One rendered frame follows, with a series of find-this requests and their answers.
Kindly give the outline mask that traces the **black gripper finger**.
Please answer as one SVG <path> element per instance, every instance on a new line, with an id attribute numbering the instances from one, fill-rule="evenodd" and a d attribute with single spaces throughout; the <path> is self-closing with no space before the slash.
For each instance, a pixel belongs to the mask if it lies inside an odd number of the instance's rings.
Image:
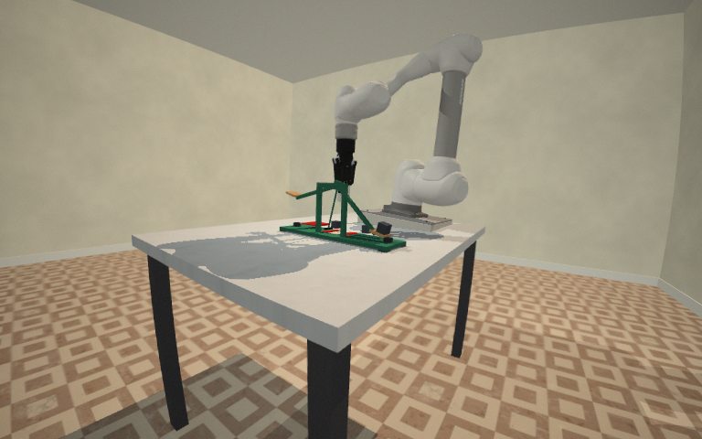
<path id="1" fill-rule="evenodd" d="M 346 167 L 346 172 L 345 172 L 345 183 L 348 183 L 348 195 L 350 197 L 350 186 L 354 184 L 354 177 L 355 177 L 355 171 L 356 171 L 356 164 L 357 161 L 355 161 L 352 158 L 348 158 L 348 166 Z"/>
<path id="2" fill-rule="evenodd" d="M 345 172 L 346 172 L 346 165 L 347 165 L 347 160 L 348 157 L 345 157 L 345 162 L 344 165 L 340 165 L 340 160 L 339 160 L 339 155 L 336 158 L 333 158 L 333 163 L 334 163 L 334 174 L 335 174 L 335 180 L 345 182 Z M 341 201 L 342 199 L 342 194 L 337 191 L 337 201 Z"/>

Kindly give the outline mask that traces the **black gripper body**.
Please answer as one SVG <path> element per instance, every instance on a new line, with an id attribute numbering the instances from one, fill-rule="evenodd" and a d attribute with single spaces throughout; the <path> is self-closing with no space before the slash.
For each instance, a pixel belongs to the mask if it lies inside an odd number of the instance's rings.
<path id="1" fill-rule="evenodd" d="M 348 138 L 336 139 L 336 152 L 339 155 L 340 165 L 343 166 L 345 162 L 345 157 L 351 157 L 353 161 L 353 154 L 355 152 L 356 140 Z"/>

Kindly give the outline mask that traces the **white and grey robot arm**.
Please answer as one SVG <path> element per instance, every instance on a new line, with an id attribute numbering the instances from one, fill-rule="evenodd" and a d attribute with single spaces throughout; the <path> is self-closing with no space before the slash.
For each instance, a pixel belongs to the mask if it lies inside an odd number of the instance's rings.
<path id="1" fill-rule="evenodd" d="M 374 80 L 359 89 L 349 85 L 339 88 L 335 96 L 335 139 L 356 140 L 358 122 L 384 112 L 391 96 L 404 83 L 435 72 L 441 72 L 443 76 L 433 156 L 426 165 L 414 159 L 404 160 L 399 165 L 394 178 L 392 202 L 384 205 L 382 212 L 409 218 L 428 218 L 428 214 L 421 212 L 422 202 L 444 207 L 466 198 L 468 180 L 455 158 L 465 79 L 482 52 L 479 37 L 469 33 L 458 34 L 425 49 L 385 82 Z"/>

